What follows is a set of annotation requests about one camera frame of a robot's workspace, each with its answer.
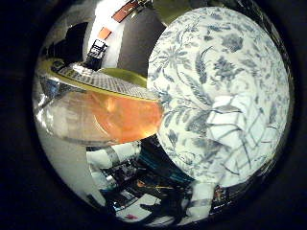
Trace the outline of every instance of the floral patterned fabric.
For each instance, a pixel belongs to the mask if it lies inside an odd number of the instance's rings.
[[[275,154],[287,123],[288,76],[270,37],[246,16],[223,8],[201,8],[180,16],[157,41],[148,72],[148,88],[158,94],[165,111],[158,139],[188,175],[232,186],[249,179]],[[221,97],[250,107],[221,103]],[[224,116],[214,123],[211,117],[217,108]],[[242,126],[229,122],[231,113],[243,114],[238,116]],[[260,114],[260,120],[251,113]],[[245,148],[242,143],[252,131],[243,126],[252,122],[256,123],[252,135],[261,138]],[[223,141],[212,137],[212,130],[222,135],[226,125],[237,127],[232,133],[236,135]],[[234,153],[235,142],[241,145]],[[235,171],[239,163],[247,167]]]

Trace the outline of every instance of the orange liquid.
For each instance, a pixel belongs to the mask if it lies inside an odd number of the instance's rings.
[[[85,96],[97,123],[117,144],[154,135],[160,126],[162,108],[158,102],[95,92]]]

